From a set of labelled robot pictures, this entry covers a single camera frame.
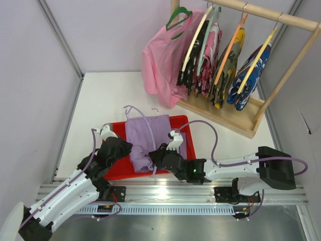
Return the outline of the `purple trousers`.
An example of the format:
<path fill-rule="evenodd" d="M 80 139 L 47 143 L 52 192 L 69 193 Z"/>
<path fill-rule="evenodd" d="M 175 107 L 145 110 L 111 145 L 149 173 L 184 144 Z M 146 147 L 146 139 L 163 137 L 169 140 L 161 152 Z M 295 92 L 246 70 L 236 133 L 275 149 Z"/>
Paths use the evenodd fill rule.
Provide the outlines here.
<path fill-rule="evenodd" d="M 133 144 L 130 161 L 135 173 L 154 170 L 149 152 L 157 150 L 161 144 L 171 140 L 168 133 L 172 130 L 168 115 L 129 118 L 125 122 L 126 141 Z"/>

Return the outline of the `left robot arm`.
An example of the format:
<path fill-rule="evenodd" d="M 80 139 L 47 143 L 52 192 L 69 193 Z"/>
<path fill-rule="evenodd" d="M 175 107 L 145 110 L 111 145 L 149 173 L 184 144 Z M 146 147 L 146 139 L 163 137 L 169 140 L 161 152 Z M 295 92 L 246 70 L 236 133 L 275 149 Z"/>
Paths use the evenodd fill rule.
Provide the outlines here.
<path fill-rule="evenodd" d="M 122 210 L 104 176 L 118 160 L 127 157 L 131 149 L 131 143 L 118 137 L 108 137 L 100 148 L 94 147 L 72 175 L 54 191 L 31 207 L 24 208 L 18 231 L 21 238 L 49 240 L 62 223 L 91 203 L 106 203 L 109 208 L 117 206 Z"/>

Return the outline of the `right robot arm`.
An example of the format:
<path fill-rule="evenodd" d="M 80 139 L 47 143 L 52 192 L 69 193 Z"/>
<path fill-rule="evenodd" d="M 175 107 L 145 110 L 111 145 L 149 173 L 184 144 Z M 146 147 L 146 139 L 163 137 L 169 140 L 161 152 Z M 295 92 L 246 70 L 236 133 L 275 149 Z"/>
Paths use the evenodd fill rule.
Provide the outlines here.
<path fill-rule="evenodd" d="M 165 144 L 148 155 L 153 164 L 166 169 L 180 181 L 202 185 L 231 179 L 233 195 L 252 196 L 264 189 L 296 188 L 291 156 L 266 146 L 258 147 L 253 154 L 217 163 L 210 159 L 187 160 L 177 151 L 168 150 Z"/>

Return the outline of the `orange hanger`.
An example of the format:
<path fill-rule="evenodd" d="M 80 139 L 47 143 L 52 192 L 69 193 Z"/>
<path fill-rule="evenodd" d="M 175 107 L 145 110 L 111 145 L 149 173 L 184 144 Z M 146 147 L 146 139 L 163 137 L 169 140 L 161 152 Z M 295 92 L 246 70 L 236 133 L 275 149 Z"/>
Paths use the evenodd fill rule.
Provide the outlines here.
<path fill-rule="evenodd" d="M 231 40 L 230 40 L 229 45 L 228 45 L 227 48 L 226 48 L 224 57 L 223 57 L 223 59 L 222 59 L 221 65 L 220 65 L 220 67 L 219 67 L 219 69 L 218 69 L 218 71 L 217 71 L 217 75 L 216 75 L 215 80 L 214 80 L 214 85 L 217 85 L 217 84 L 218 84 L 218 81 L 219 81 L 220 76 L 221 76 L 221 74 L 222 74 L 222 72 L 223 72 L 223 68 L 224 68 L 225 63 L 226 63 L 226 61 L 227 61 L 227 59 L 228 59 L 228 56 L 229 56 L 229 54 L 230 54 L 230 52 L 231 52 L 231 49 L 232 49 L 233 44 L 234 44 L 234 41 L 236 40 L 236 37 L 237 37 L 237 35 L 238 35 L 238 32 L 240 31 L 240 29 L 243 27 L 243 25 L 244 25 L 245 22 L 246 22 L 246 19 L 247 19 L 247 17 L 248 17 L 248 14 L 245 14 L 245 16 L 243 16 L 243 15 L 244 15 L 244 13 L 245 13 L 245 9 L 246 9 L 247 5 L 248 5 L 248 3 L 246 3 L 246 4 L 244 5 L 243 11 L 242 11 L 242 15 L 241 15 L 241 20 L 240 20 L 240 22 L 239 22 L 239 24 L 238 24 L 238 26 L 237 26 L 237 28 L 236 28 L 236 30 L 235 30 L 232 38 L 231 38 Z"/>

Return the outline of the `red plastic tray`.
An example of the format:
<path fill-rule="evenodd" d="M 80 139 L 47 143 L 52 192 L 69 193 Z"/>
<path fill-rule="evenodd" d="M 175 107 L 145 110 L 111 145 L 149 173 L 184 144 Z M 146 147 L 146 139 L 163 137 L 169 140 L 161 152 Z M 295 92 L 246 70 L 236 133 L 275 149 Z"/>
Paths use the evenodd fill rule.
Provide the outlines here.
<path fill-rule="evenodd" d="M 148 176 L 153 173 L 154 166 L 148 156 L 163 143 L 169 143 L 168 133 L 178 129 L 189 120 L 185 115 L 148 116 L 153 136 L 142 117 L 129 118 L 125 122 L 113 123 L 113 131 L 125 141 L 132 143 L 129 156 L 118 160 L 104 178 L 106 180 L 120 180 Z"/>

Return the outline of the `wooden clothes rack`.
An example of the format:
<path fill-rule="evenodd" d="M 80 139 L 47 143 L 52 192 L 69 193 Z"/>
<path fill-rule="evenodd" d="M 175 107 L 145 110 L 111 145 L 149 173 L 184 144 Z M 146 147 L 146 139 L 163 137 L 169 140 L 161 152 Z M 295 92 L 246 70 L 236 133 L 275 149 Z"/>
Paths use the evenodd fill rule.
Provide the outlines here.
<path fill-rule="evenodd" d="M 232 45 L 236 40 L 240 29 L 246 22 L 248 15 L 254 15 L 275 21 L 276 23 L 282 23 L 284 25 L 297 27 L 311 32 L 311 35 L 306 41 L 305 45 L 302 47 L 301 51 L 298 53 L 297 57 L 294 59 L 287 71 L 283 74 L 267 100 L 253 98 L 251 97 L 251 93 L 257 86 L 259 81 L 258 78 L 261 74 L 261 68 L 265 64 L 265 59 L 262 57 L 262 55 L 277 32 L 277 27 L 273 28 L 273 31 L 267 37 L 261 48 L 255 52 L 254 59 L 250 61 L 251 65 L 242 68 L 236 73 L 234 80 L 230 84 L 221 88 L 223 100 L 230 104 L 228 108 L 217 108 L 210 98 L 212 96 L 210 93 L 205 97 L 198 97 L 197 94 L 190 94 L 187 100 L 181 99 L 177 103 L 177 105 L 180 107 L 188 109 L 210 121 L 218 123 L 225 128 L 252 139 L 257 132 L 265 110 L 268 108 L 289 76 L 298 66 L 299 62 L 303 59 L 316 39 L 319 37 L 320 23 L 295 17 L 289 14 L 279 13 L 274 10 L 248 4 L 242 1 L 213 1 L 213 3 L 242 12 L 241 20 L 222 59 L 217 76 L 213 82 L 213 86 L 218 85 L 219 78 L 227 62 L 228 55 L 231 53 Z"/>

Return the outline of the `black floral garment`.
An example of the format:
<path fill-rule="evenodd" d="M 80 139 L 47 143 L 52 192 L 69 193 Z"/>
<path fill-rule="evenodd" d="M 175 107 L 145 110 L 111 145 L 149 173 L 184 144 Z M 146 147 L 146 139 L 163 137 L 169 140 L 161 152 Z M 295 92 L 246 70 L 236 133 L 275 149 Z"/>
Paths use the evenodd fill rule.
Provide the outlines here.
<path fill-rule="evenodd" d="M 198 33 L 198 36 L 193 44 L 192 51 L 190 53 L 184 72 L 182 71 L 182 68 L 179 71 L 177 86 L 185 86 L 187 88 L 188 95 L 190 95 L 195 85 L 193 78 L 195 73 L 196 60 L 202 48 L 208 23 L 209 23 L 209 20 L 205 20 L 205 22 L 203 23 L 200 29 L 200 32 Z"/>

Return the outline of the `blue patterned garment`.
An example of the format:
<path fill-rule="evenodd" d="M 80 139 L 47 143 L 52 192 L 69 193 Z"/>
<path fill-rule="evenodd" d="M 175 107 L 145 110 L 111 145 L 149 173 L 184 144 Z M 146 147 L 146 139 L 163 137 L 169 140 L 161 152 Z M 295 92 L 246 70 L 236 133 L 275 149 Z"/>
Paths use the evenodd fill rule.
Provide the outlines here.
<path fill-rule="evenodd" d="M 243 108 L 249 101 L 250 95 L 256 89 L 260 76 L 265 68 L 265 65 L 269 59 L 272 45 L 269 43 L 265 47 L 262 55 L 259 57 L 258 62 L 255 64 L 254 69 L 250 73 L 242 91 L 240 94 L 237 93 L 242 81 L 244 80 L 249 68 L 252 66 L 259 50 L 262 45 L 259 46 L 244 62 L 242 67 L 237 72 L 232 84 L 230 85 L 227 103 L 234 105 L 237 111 L 242 111 Z"/>

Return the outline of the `pink patterned garment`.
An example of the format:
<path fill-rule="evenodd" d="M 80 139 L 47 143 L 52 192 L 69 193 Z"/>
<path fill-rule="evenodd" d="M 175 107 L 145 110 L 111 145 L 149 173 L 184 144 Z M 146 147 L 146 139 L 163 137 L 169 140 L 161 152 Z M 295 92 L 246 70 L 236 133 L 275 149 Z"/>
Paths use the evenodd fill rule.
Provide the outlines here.
<path fill-rule="evenodd" d="M 195 94 L 207 95 L 215 73 L 218 60 L 222 30 L 217 22 L 213 23 L 204 37 L 201 52 L 196 60 L 194 73 Z"/>

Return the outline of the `pink t-shirt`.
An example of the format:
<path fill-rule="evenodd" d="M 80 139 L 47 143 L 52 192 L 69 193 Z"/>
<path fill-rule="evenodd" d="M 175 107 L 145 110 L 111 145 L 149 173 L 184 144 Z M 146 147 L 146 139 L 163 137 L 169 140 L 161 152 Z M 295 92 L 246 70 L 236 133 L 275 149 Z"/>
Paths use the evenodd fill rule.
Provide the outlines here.
<path fill-rule="evenodd" d="M 144 89 L 156 95 L 158 102 L 166 107 L 172 108 L 180 99 L 187 99 L 186 88 L 177 86 L 177 80 L 185 54 L 204 14 L 202 10 L 193 10 L 180 25 L 169 30 L 162 27 L 142 52 Z"/>

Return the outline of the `camouflage garment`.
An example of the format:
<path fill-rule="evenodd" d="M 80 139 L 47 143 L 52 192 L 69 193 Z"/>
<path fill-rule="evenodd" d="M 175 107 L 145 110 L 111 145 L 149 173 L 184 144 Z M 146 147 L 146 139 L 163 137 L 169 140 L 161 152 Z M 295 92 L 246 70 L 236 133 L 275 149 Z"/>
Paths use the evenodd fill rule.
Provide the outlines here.
<path fill-rule="evenodd" d="M 208 98 L 209 98 L 209 101 L 212 102 L 213 106 L 218 109 L 221 109 L 223 107 L 225 97 L 226 97 L 226 89 L 229 88 L 231 82 L 235 78 L 238 58 L 242 51 L 244 41 L 245 41 L 245 29 L 240 28 L 232 44 L 227 60 L 222 65 L 223 58 L 228 49 L 228 46 L 226 46 L 226 48 L 224 49 L 223 53 L 221 54 L 216 64 L 216 69 L 215 69 L 214 77 L 212 79 L 212 83 L 210 85 Z M 214 81 L 221 65 L 223 66 L 223 69 L 219 77 L 218 83 L 215 85 Z"/>

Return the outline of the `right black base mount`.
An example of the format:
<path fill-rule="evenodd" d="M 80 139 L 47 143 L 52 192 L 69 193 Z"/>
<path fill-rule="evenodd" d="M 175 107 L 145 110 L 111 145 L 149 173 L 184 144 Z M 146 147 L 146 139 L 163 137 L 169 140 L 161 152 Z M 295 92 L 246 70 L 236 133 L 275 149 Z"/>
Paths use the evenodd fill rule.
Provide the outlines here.
<path fill-rule="evenodd" d="M 259 192 L 255 192 L 251 196 L 242 195 L 234 187 L 215 187 L 214 196 L 217 203 L 230 203 L 230 204 L 239 204 L 247 203 L 248 201 L 259 203 L 261 201 L 261 196 Z"/>

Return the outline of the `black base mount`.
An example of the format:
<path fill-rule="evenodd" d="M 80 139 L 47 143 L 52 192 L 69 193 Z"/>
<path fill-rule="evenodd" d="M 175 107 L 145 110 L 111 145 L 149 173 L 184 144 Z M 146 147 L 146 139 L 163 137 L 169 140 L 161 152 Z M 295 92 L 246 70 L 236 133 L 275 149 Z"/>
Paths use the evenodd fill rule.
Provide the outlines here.
<path fill-rule="evenodd" d="M 215 187 L 214 196 L 217 203 L 230 203 L 230 204 L 239 204 L 247 203 L 248 201 L 259 203 L 261 201 L 261 196 L 259 192 L 255 192 L 251 196 L 242 195 L 234 187 Z"/>
<path fill-rule="evenodd" d="M 98 200 L 111 202 L 125 202 L 125 197 L 125 186 L 111 186 L 99 194 Z"/>

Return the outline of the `aluminium rail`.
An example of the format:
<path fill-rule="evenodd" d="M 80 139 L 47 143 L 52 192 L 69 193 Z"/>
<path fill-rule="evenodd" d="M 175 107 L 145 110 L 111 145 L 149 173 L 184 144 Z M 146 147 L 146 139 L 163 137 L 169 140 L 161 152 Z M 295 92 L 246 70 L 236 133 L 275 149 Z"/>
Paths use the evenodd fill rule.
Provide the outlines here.
<path fill-rule="evenodd" d="M 230 181 L 193 185 L 174 178 L 133 178 L 110 181 L 112 186 L 126 187 L 126 204 L 205 205 L 215 203 L 214 188 L 230 187 Z M 265 190 L 264 205 L 308 205 L 302 185 L 295 190 Z"/>

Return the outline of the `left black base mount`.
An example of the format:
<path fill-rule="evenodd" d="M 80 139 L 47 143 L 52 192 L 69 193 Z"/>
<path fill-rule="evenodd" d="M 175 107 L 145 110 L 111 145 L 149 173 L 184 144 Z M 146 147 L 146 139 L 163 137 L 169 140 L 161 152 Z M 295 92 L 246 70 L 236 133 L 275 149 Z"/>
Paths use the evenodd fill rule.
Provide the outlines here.
<path fill-rule="evenodd" d="M 125 186 L 111 186 L 99 194 L 98 200 L 111 202 L 125 202 L 125 197 Z"/>

